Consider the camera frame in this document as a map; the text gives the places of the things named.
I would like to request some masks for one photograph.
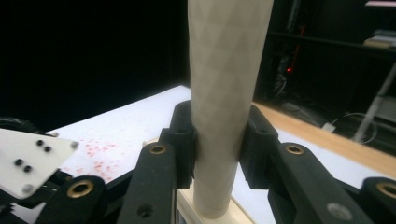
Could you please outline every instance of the cable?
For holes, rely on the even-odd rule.
[[[345,117],[352,116],[352,115],[360,115],[360,116],[363,116],[363,117],[366,116],[366,115],[363,114],[363,113],[350,113],[350,114],[344,115],[343,117],[341,117],[341,118],[339,118],[339,119],[343,119],[343,118],[345,118]],[[334,123],[335,123],[336,121],[338,121],[339,119],[333,120],[332,123],[331,123],[331,125],[334,125]],[[365,141],[365,142],[361,142],[361,144],[366,144],[366,143],[369,143],[369,142],[373,141],[373,140],[376,138],[376,136],[378,135],[378,124],[377,124],[374,120],[371,120],[371,124],[373,125],[373,133],[372,133],[372,136],[370,137],[369,140],[367,140],[367,141]]]

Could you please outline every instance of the wooden base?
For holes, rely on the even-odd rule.
[[[179,189],[177,191],[177,209],[187,223],[196,224],[239,224],[256,223],[253,218],[242,208],[242,206],[232,197],[228,211],[219,218],[209,219],[201,216],[193,206],[193,185],[190,189]]]

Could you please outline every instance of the textured cylindrical tube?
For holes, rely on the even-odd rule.
[[[189,0],[194,206],[228,209],[273,0]]]

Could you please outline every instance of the white acrylic plate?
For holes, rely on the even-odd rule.
[[[77,142],[33,133],[0,129],[0,189],[17,199],[35,193],[69,158]]]

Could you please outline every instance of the white table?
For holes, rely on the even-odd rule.
[[[134,169],[144,141],[156,138],[169,127],[175,105],[190,100],[188,88],[178,86],[104,114],[54,130],[60,138],[79,142],[78,150],[61,168],[70,175],[98,175],[107,183]],[[310,148],[330,173],[359,188],[368,176],[385,176],[325,148],[278,130],[281,142],[295,142]],[[238,168],[233,196],[257,221],[275,223],[267,200],[267,190],[252,190]],[[18,209],[15,213],[33,222],[35,212]]]

